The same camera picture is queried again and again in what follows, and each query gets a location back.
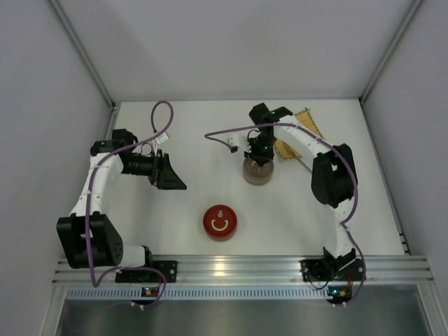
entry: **red button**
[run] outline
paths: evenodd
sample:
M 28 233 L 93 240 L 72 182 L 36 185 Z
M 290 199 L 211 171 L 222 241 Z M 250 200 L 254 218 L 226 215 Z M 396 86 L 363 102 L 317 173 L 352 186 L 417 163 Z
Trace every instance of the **red button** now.
M 206 211 L 202 220 L 204 229 L 212 239 L 224 241 L 237 231 L 237 215 L 226 205 L 215 205 Z

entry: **enclosure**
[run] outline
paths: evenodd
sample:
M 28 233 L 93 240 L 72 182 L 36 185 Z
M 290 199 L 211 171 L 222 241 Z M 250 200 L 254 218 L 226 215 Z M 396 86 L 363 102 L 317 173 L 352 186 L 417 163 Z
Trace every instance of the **enclosure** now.
M 4 1 L 3 333 L 447 335 L 447 14 L 442 0 Z M 151 137 L 160 100 L 174 119 L 159 147 L 187 190 L 122 174 L 107 213 L 124 244 L 174 262 L 176 282 L 141 312 L 153 284 L 111 273 L 93 288 L 56 223 L 94 142 L 123 128 Z M 204 138 L 252 125 L 259 103 L 306 110 L 323 139 L 351 148 L 349 231 L 366 277 L 346 308 L 304 278 L 326 239 L 310 171 L 276 152 L 271 181 L 251 185 L 242 150 Z M 169 112 L 157 108 L 157 128 Z M 237 216 L 227 241 L 203 227 L 217 204 Z

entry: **white tabletop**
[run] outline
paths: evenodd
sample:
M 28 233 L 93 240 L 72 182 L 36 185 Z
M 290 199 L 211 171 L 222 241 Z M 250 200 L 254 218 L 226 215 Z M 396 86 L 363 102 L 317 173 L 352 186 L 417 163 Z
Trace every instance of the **white tabletop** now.
M 108 216 L 125 244 L 147 245 L 154 254 L 321 255 L 321 205 L 311 192 L 311 174 L 296 161 L 274 159 L 272 180 L 249 185 L 242 176 L 241 151 L 231 154 L 204 134 L 252 125 L 249 111 L 261 101 L 175 101 L 170 139 L 161 145 L 186 191 L 158 190 L 143 176 L 122 175 Z M 356 100 L 264 101 L 270 109 L 285 106 L 311 115 L 333 144 L 348 144 L 359 181 L 358 210 L 351 231 L 365 255 L 401 255 L 402 244 L 386 196 L 367 127 Z M 154 102 L 122 103 L 115 128 L 126 128 L 140 140 L 152 135 Z M 169 109 L 161 105 L 161 129 Z M 205 211 L 216 204 L 233 208 L 236 234 L 228 241 L 208 238 Z

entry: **white wall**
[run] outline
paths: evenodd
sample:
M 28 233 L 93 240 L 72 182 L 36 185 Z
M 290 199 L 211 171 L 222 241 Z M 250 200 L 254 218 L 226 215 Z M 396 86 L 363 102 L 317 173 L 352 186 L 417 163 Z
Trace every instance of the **white wall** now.
M 415 253 L 448 306 L 448 1 L 427 1 L 366 111 Z
M 61 0 L 120 100 L 357 98 L 411 0 Z
M 107 109 L 44 1 L 0 1 L 0 333 L 35 335 Z

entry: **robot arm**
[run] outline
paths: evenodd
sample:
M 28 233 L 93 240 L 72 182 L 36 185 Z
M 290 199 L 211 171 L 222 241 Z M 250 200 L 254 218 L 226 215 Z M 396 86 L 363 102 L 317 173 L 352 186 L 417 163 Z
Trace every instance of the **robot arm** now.
M 293 115 L 282 117 L 280 121 L 282 123 L 290 123 L 304 127 Z M 335 258 L 349 254 L 354 246 L 350 242 L 345 229 L 340 225 L 340 223 L 348 216 L 351 208 L 353 207 L 354 200 L 351 197 L 353 194 L 348 192 L 350 199 L 348 197 L 340 197 L 344 198 L 344 200 L 339 201 L 337 199 L 330 201 L 328 199 L 329 197 L 324 195 L 326 194 L 326 186 L 324 185 L 325 177 L 322 176 L 322 170 L 325 170 L 325 168 L 331 169 L 329 172 L 332 174 L 337 171 L 337 169 L 341 169 L 342 167 L 335 165 L 335 169 L 333 170 L 331 159 L 325 156 L 330 154 L 332 159 L 334 159 L 333 153 L 328 152 L 328 148 L 315 138 L 301 132 L 297 128 L 275 127 L 274 136 L 276 139 L 284 141 L 290 147 L 299 152 L 302 155 L 300 160 L 309 168 L 309 170 L 312 171 L 311 189 L 316 199 L 322 203 L 322 209 L 325 212 L 325 222 L 319 226 L 321 228 L 321 234 L 325 239 L 324 249 Z M 353 162 L 349 147 L 344 145 L 344 148 L 347 156 L 349 156 L 349 161 Z
M 90 168 L 78 202 L 69 217 L 57 222 L 57 233 L 72 268 L 88 268 L 85 235 L 92 236 L 95 266 L 153 266 L 146 246 L 123 246 L 123 241 L 107 217 L 110 195 L 121 174 L 147 176 L 150 184 L 163 190 L 185 190 L 187 186 L 173 171 L 168 154 L 161 150 L 150 156 L 133 153 L 132 149 L 112 155 L 98 165 L 110 152 L 134 143 L 135 136 L 126 129 L 116 129 L 111 140 L 97 141 L 90 149 Z M 89 188 L 96 169 L 94 183 Z M 85 232 L 85 215 L 90 195 L 90 231 Z
M 323 274 L 323 278 L 328 280 L 343 278 L 350 272 L 350 265 L 358 265 L 354 245 L 340 225 L 354 205 L 354 185 L 347 168 L 316 136 L 298 129 L 305 127 L 287 108 L 270 111 L 266 105 L 259 104 L 253 107 L 249 117 L 255 125 L 264 125 L 258 129 L 260 133 L 254 138 L 232 135 L 228 140 L 232 151 L 235 152 L 235 147 L 243 148 L 244 156 L 261 167 L 274 158 L 273 145 L 277 139 L 285 141 L 302 154 L 301 161 L 312 173 L 311 190 L 325 212 L 324 223 L 319 226 L 325 240 L 323 258 L 319 269 L 313 269 L 311 273 Z M 285 127 L 266 126 L 272 123 L 280 123 Z M 346 144 L 333 147 L 349 163 L 356 178 L 350 147 Z

